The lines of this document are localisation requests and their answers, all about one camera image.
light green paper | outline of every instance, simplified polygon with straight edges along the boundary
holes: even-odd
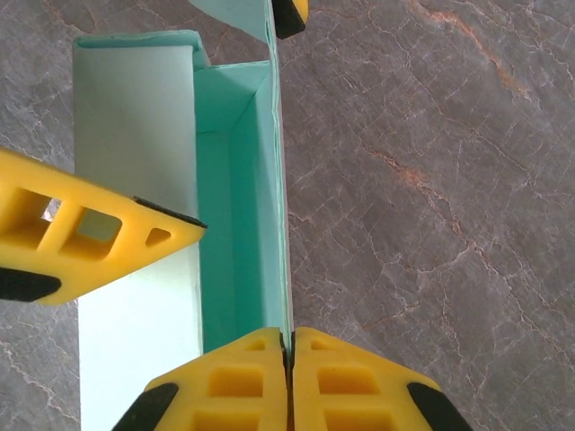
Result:
[[[76,40],[76,173],[184,214],[195,216],[198,206],[209,224],[200,256],[191,247],[81,298],[83,431],[110,429],[149,380],[201,353],[202,336],[209,351],[261,326],[279,326],[289,348],[271,4],[249,1],[226,15],[228,0],[192,3],[266,40],[270,61],[209,67],[193,31]],[[107,384],[113,397],[106,397]]]
[[[240,29],[262,42],[267,41],[267,0],[190,0],[208,15]]]
[[[196,215],[192,53],[75,47],[76,173]],[[112,429],[150,380],[200,354],[199,310],[197,245],[79,299],[83,431]]]

paper box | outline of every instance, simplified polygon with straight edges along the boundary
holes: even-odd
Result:
[[[289,343],[270,2],[217,4],[198,2],[267,41],[269,61],[210,66],[193,31],[75,42],[75,173],[208,224],[199,247],[79,300],[83,431],[111,429],[152,378],[259,327]]]

black rubber pad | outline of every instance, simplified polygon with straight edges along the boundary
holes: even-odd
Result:
[[[134,196],[134,202],[136,202],[137,204],[140,204],[143,207],[147,207],[147,208],[153,209],[154,211],[158,211],[159,213],[164,213],[167,216],[182,220],[183,222],[186,222],[189,224],[195,224],[196,226],[203,227],[204,229],[208,229],[208,225],[201,223],[200,220],[198,220],[197,218],[190,217],[189,215],[185,215],[185,214],[181,214],[181,213],[176,213],[175,211],[172,211],[171,209],[160,207],[159,205],[155,204],[154,202],[150,202],[149,200],[145,200],[145,199],[139,198],[138,196]]]
[[[276,35],[287,39],[305,30],[305,22],[291,0],[271,0]]]
[[[55,277],[0,267],[0,299],[31,303],[56,292],[62,282]]]
[[[473,431],[443,392],[422,383],[409,383],[407,389],[433,431]]]
[[[178,393],[176,383],[142,392],[112,431],[154,431]]]

gray marble countertop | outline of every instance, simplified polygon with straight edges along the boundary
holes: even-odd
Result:
[[[0,145],[73,168],[71,42],[186,0],[0,0]],[[438,381],[475,430],[575,429],[575,3],[319,0],[279,44],[297,325]],[[79,430],[77,314],[0,303],[0,427]]]

yellow clamp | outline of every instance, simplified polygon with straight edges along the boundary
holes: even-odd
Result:
[[[428,377],[310,328],[256,330],[154,379],[113,431],[472,431]]]

